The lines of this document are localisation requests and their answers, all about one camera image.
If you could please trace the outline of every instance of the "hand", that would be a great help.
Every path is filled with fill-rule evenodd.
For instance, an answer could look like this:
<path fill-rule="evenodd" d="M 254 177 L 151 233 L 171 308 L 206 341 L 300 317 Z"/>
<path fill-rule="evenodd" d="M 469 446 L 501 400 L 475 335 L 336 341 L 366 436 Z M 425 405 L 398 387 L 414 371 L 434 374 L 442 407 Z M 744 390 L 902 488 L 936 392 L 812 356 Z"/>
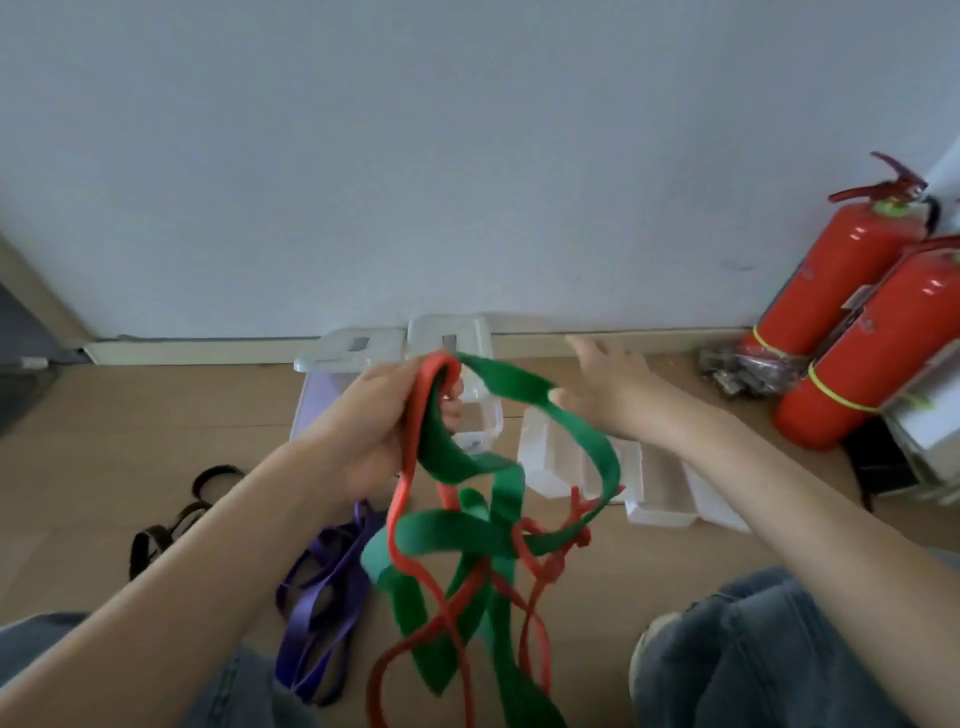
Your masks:
<path fill-rule="evenodd" d="M 716 411 L 651 373 L 619 342 L 573 335 L 566 341 L 580 359 L 585 384 L 554 389 L 550 400 L 614 437 L 677 450 L 689 425 Z"/>
<path fill-rule="evenodd" d="M 344 488 L 361 500 L 400 470 L 403 412 L 422 357 L 368 369 L 307 428 L 303 440 L 323 441 L 343 462 Z M 463 417 L 457 382 L 440 403 L 444 424 L 455 430 Z"/>

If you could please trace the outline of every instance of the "fire extinguisher handle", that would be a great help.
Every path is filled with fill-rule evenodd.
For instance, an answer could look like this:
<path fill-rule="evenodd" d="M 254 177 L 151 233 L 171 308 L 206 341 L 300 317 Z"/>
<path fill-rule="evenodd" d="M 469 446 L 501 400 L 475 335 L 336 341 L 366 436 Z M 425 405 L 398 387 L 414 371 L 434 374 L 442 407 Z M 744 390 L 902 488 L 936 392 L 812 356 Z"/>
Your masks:
<path fill-rule="evenodd" d="M 866 187 L 853 187 L 834 192 L 827 199 L 832 203 L 852 200 L 857 197 L 869 197 L 871 200 L 889 200 L 891 202 L 910 203 L 919 199 L 926 189 L 926 180 L 902 162 L 882 152 L 871 152 L 871 157 L 886 162 L 897 173 L 895 180 L 871 184 Z"/>

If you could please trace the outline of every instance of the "white wall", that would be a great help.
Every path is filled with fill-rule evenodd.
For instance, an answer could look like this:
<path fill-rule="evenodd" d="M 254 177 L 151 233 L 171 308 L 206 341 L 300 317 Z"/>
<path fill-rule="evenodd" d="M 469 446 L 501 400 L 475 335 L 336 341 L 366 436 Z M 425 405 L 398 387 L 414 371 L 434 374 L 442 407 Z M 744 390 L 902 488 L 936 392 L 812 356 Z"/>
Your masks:
<path fill-rule="evenodd" d="M 752 321 L 867 153 L 958 130 L 929 0 L 0 5 L 0 229 L 97 333 Z M 530 326 L 518 319 L 517 326 Z"/>

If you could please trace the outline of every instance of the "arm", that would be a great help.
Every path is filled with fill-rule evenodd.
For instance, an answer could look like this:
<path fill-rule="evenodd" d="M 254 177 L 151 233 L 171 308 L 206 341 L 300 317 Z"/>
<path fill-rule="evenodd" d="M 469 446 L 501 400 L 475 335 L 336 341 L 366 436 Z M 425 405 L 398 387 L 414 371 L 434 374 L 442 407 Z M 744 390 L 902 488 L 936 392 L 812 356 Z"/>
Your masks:
<path fill-rule="evenodd" d="M 834 628 L 924 728 L 960 715 L 960 575 L 838 494 L 733 415 L 570 337 L 586 387 L 551 399 L 697 468 L 810 591 Z"/>
<path fill-rule="evenodd" d="M 419 360 L 371 370 L 0 691 L 0 726 L 169 726 L 320 529 L 399 469 Z M 460 404 L 442 405 L 452 426 Z"/>

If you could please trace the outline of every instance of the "wooden floor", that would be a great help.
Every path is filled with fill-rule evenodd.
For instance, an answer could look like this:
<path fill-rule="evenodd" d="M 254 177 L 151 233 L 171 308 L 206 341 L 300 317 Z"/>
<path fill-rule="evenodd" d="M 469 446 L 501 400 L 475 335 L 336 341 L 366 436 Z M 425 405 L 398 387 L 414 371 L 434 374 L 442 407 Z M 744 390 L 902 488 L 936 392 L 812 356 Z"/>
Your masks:
<path fill-rule="evenodd" d="M 519 363 L 559 382 L 578 375 L 572 359 Z M 714 397 L 693 374 L 688 357 L 652 357 L 651 365 L 684 388 Z M 168 522 L 189 500 L 197 473 L 219 463 L 252 468 L 287 439 L 301 384 L 302 375 L 288 366 L 66 370 L 44 401 L 0 438 L 0 623 L 103 603 L 126 582 L 133 533 Z M 856 498 L 842 452 L 810 453 L 783 442 L 764 403 L 737 402 L 731 408 Z M 496 449 L 513 455 L 522 408 L 510 403 L 506 414 Z M 434 502 L 424 479 L 417 501 Z M 527 509 L 551 523 L 561 518 L 564 505 L 530 493 Z M 882 500 L 878 515 L 921 544 L 960 551 L 960 509 L 901 498 Z M 552 638 L 555 700 L 567 722 L 630 725 L 627 662 L 644 625 L 774 561 L 751 536 L 703 522 L 682 530 L 633 526 L 621 506 L 608 508 L 595 522 L 590 548 L 570 554 L 563 579 L 541 608 Z M 433 565 L 438 573 L 451 571 L 448 560 Z M 263 615 L 248 642 L 276 652 L 282 628 L 265 595 Z M 373 599 L 353 648 L 347 694 L 322 713 L 325 725 L 365 724 L 366 674 L 395 639 L 388 605 Z M 471 651 L 478 725 L 500 725 L 486 657 L 475 645 Z M 389 673 L 385 704 L 394 726 L 450 726 L 461 720 L 459 690 L 432 698 L 409 661 L 401 660 Z"/>

